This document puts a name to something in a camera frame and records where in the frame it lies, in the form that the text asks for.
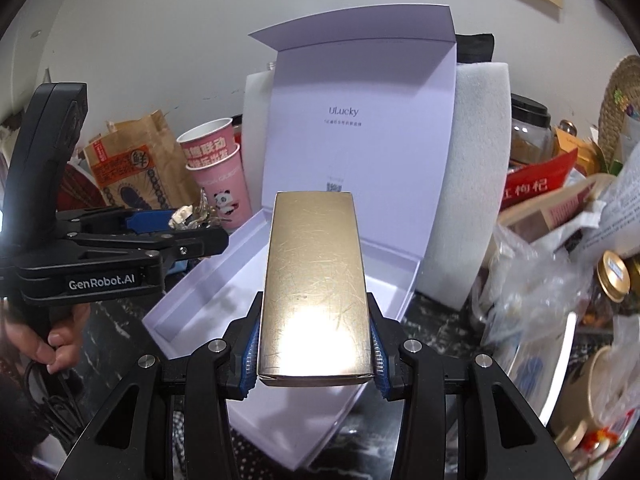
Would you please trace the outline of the person's hand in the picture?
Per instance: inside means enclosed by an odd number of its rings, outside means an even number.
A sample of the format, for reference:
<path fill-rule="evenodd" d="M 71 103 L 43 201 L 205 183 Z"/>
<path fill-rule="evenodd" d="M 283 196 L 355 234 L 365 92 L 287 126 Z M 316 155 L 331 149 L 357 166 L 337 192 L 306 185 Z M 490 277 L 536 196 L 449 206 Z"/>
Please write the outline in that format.
<path fill-rule="evenodd" d="M 76 366 L 82 347 L 82 330 L 90 316 L 90 304 L 76 304 L 72 313 L 52 325 L 46 339 L 22 323 L 5 302 L 2 306 L 6 339 L 21 354 L 47 367 L 50 374 Z"/>

